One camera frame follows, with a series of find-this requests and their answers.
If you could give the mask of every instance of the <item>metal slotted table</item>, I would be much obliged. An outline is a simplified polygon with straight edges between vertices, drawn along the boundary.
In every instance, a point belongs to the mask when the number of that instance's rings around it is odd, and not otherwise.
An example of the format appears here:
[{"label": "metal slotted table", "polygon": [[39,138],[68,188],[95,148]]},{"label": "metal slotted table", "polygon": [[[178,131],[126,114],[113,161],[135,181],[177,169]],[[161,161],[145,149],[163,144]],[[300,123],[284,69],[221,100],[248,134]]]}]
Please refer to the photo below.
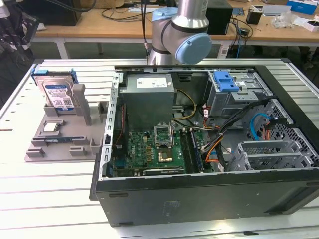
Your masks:
[{"label": "metal slotted table", "polygon": [[[319,127],[318,90],[291,63],[280,59],[218,59],[201,64],[265,65]],[[45,60],[41,68],[73,68],[79,83],[86,85],[90,106],[97,107],[97,102],[109,100],[116,65],[145,65],[145,60]],[[89,200],[94,162],[24,162],[30,139],[44,115],[45,102],[30,72],[0,111],[0,238],[318,238],[319,199],[287,216],[110,227],[99,202]]]}]

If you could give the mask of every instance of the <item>plastic bag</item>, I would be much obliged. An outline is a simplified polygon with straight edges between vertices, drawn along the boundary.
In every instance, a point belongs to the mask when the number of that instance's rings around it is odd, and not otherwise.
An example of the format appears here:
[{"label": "plastic bag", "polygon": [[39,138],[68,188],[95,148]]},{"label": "plastic bag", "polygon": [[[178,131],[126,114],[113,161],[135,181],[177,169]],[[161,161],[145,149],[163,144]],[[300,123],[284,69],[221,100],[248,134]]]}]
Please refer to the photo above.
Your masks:
[{"label": "plastic bag", "polygon": [[294,25],[292,24],[296,18],[297,15],[293,15],[291,11],[283,12],[280,14],[280,16],[275,16],[271,23],[274,26],[274,28],[283,28],[283,27],[291,27],[293,28]]}]

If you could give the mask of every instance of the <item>hard drive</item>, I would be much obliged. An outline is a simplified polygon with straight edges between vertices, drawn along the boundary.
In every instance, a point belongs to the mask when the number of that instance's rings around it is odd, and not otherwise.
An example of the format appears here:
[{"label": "hard drive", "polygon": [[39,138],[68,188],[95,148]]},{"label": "hard drive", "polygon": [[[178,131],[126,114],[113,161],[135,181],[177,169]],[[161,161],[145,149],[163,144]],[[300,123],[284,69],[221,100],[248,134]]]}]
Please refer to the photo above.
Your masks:
[{"label": "hard drive", "polygon": [[72,93],[73,85],[78,83],[74,70],[70,72],[38,70],[31,76],[45,94],[48,107],[55,107],[58,111],[71,111],[75,106],[79,106]]}]

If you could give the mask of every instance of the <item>blue cable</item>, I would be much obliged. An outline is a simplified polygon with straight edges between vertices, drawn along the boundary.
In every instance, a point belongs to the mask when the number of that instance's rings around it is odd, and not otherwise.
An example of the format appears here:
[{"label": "blue cable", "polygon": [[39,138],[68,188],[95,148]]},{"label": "blue cable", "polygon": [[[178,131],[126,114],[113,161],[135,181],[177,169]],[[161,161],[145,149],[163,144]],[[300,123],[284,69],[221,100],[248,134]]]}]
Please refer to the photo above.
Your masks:
[{"label": "blue cable", "polygon": [[237,50],[237,56],[236,56],[236,58],[238,58],[238,56],[239,56],[239,51],[240,51],[240,38],[241,38],[241,37],[239,37],[239,45],[238,45],[238,50]]},{"label": "blue cable", "polygon": [[241,36],[240,36],[240,34],[241,34],[241,30],[240,30],[240,28],[237,26],[237,28],[238,28],[238,31],[239,31],[239,41],[238,41],[238,50],[237,50],[237,56],[236,56],[236,58],[238,58],[238,56],[239,56],[239,52],[240,52],[240,38],[241,38]]},{"label": "blue cable", "polygon": [[254,128],[255,118],[256,118],[257,116],[264,116],[264,117],[266,117],[266,118],[269,119],[269,120],[271,119],[271,117],[270,117],[269,115],[265,114],[265,113],[257,113],[257,114],[255,114],[254,117],[252,117],[252,119],[251,119],[251,121],[250,121],[251,134],[253,135],[253,137],[255,138],[256,141],[259,141],[259,137],[257,136],[256,131],[255,131],[255,128]]}]

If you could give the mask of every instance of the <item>motherboard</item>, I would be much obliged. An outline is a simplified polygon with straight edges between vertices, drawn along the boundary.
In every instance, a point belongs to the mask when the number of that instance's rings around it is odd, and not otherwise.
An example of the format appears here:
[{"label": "motherboard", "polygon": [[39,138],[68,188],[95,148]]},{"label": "motherboard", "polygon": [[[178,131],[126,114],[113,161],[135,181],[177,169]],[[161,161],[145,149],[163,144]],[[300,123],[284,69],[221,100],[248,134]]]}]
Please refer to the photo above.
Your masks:
[{"label": "motherboard", "polygon": [[156,135],[154,131],[131,131],[127,154],[113,161],[114,176],[199,172],[202,170],[199,150],[203,145],[203,133],[196,130],[174,130],[172,133],[158,130]]}]

